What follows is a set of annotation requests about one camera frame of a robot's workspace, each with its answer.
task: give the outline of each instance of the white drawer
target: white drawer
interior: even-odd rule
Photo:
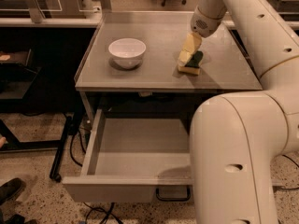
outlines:
[[[98,109],[81,175],[63,183],[76,202],[184,200],[188,134],[179,119],[106,119]]]

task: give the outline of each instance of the black handle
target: black handle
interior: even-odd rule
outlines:
[[[187,189],[187,197],[184,198],[163,198],[160,196],[159,189],[156,189],[156,197],[159,201],[162,202],[187,202],[191,198],[191,193],[188,186],[186,187],[186,189]]]

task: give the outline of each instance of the bowl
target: bowl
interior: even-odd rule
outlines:
[[[137,39],[123,38],[109,45],[113,61],[124,69],[132,69],[142,62],[146,45]]]

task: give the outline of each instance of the white robotic arm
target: white robotic arm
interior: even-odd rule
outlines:
[[[216,96],[190,134],[199,224],[274,224],[270,161],[299,150],[299,39],[265,0],[200,0],[192,29],[216,31],[229,11],[263,91]]]

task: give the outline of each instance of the speckled floor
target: speckled floor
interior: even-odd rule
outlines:
[[[161,0],[112,0],[115,10],[189,10],[193,11],[197,0],[187,0],[183,6],[180,0],[171,0],[161,7]],[[65,117],[63,114],[42,114],[35,117],[23,114],[0,114],[9,129],[21,141],[59,139]],[[72,162],[69,155],[71,138],[68,137],[64,150],[60,174],[79,175],[80,167]],[[38,223],[70,224],[84,221],[90,208],[83,203],[75,203],[62,183],[49,178],[55,151],[0,153],[0,184],[12,177],[20,177],[26,184],[24,192],[16,199],[1,206],[7,219],[15,213],[26,220],[37,219]],[[83,161],[83,152],[78,137],[74,141],[74,156]],[[299,153],[289,155],[299,163]],[[285,157],[277,157],[272,162],[273,179],[280,180],[286,188],[299,186],[299,169]],[[299,223],[299,190],[278,191],[276,193],[278,216],[281,223]],[[93,203],[106,210],[109,203]],[[195,210],[192,203],[116,203],[113,214],[126,224],[192,224]],[[88,223],[99,223],[105,215],[92,212]],[[108,223],[117,223],[110,219]]]

